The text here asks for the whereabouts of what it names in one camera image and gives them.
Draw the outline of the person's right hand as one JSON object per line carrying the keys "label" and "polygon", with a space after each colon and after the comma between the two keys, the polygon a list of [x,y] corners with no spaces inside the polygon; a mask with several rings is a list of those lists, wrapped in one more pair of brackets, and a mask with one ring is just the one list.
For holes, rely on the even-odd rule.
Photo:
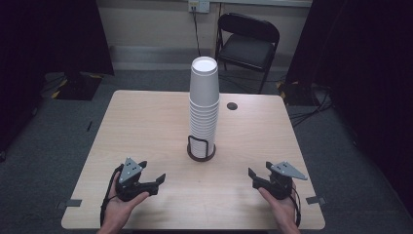
{"label": "person's right hand", "polygon": [[278,200],[265,188],[259,188],[258,191],[271,207],[271,211],[278,228],[282,226],[297,227],[295,224],[295,207],[289,198]]}

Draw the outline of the grey tape strip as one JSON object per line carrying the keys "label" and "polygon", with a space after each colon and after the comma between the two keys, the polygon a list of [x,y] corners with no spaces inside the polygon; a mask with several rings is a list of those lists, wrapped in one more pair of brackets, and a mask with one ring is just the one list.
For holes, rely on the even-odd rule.
{"label": "grey tape strip", "polygon": [[82,200],[81,199],[69,199],[66,201],[61,201],[59,202],[56,207],[59,210],[64,210],[68,207],[80,207],[82,204]]}
{"label": "grey tape strip", "polygon": [[308,205],[319,204],[320,206],[326,203],[326,200],[321,196],[308,197],[306,199]]}

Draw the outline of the person's left hand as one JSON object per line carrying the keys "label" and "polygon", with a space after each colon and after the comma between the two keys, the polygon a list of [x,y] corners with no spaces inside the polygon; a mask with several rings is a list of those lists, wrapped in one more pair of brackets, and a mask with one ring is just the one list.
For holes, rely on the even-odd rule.
{"label": "person's left hand", "polygon": [[149,197],[148,192],[143,192],[128,202],[124,202],[115,196],[115,186],[112,185],[109,191],[109,202],[104,212],[104,219],[101,227],[122,228],[128,222],[133,209]]}

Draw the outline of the black stand base plate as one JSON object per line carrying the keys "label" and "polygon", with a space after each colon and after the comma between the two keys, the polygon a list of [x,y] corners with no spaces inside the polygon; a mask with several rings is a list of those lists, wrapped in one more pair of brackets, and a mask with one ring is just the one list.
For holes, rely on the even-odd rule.
{"label": "black stand base plate", "polygon": [[79,73],[76,76],[65,73],[50,73],[40,92],[43,98],[66,100],[92,100],[103,76]]}

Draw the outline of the white wall socket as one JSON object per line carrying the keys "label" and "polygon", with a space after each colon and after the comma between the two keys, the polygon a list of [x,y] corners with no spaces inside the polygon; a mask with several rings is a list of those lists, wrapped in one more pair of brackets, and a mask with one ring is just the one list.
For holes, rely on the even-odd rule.
{"label": "white wall socket", "polygon": [[208,0],[188,0],[188,11],[190,13],[208,14],[210,2]]}

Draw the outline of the black folding chair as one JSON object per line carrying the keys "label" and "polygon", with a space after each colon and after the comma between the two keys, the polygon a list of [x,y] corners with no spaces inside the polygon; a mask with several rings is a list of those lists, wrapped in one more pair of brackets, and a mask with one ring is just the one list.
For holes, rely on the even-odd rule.
{"label": "black folding chair", "polygon": [[278,44],[278,29],[270,22],[250,16],[226,13],[217,21],[217,39],[214,57],[224,63],[261,72],[263,78],[258,94],[272,66]]}

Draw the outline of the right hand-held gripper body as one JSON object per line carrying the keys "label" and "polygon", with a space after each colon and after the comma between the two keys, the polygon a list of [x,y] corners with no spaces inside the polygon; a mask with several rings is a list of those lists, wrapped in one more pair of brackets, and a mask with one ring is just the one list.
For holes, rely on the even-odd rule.
{"label": "right hand-held gripper body", "polygon": [[270,174],[270,193],[277,199],[285,199],[291,194],[292,180],[308,178],[286,161],[273,164]]}

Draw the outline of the stack of white paper cups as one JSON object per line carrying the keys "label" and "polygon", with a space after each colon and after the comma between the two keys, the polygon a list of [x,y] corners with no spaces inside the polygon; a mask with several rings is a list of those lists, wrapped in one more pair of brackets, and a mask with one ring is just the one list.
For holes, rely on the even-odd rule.
{"label": "stack of white paper cups", "polygon": [[[210,107],[196,106],[191,100],[189,105],[189,136],[206,139],[215,144],[215,132],[219,113],[219,101]],[[203,157],[205,147],[195,144],[195,155]]]}

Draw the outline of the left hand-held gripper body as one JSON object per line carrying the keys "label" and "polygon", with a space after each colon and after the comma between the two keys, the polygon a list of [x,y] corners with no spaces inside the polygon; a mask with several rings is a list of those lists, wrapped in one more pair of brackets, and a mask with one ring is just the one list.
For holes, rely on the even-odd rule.
{"label": "left hand-held gripper body", "polygon": [[139,182],[144,169],[141,169],[132,158],[126,159],[115,185],[116,193],[122,201],[130,201],[140,193],[145,192],[143,183]]}

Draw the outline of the black curtain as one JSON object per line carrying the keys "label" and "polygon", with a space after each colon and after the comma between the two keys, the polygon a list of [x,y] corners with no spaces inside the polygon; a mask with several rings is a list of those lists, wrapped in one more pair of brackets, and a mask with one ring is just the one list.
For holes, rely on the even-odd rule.
{"label": "black curtain", "polygon": [[286,80],[331,89],[413,214],[413,0],[313,0]]}
{"label": "black curtain", "polygon": [[0,152],[52,72],[114,73],[97,0],[0,0]]}

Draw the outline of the black wire cup holder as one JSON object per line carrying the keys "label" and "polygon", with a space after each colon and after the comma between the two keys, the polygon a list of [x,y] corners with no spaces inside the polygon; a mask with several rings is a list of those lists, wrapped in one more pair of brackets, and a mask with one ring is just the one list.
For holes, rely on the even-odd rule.
{"label": "black wire cup holder", "polygon": [[[205,147],[203,157],[195,155],[195,144],[203,145]],[[187,137],[187,154],[188,156],[197,162],[207,162],[212,159],[216,152],[216,145],[210,144],[206,139],[197,138],[194,136]]]}

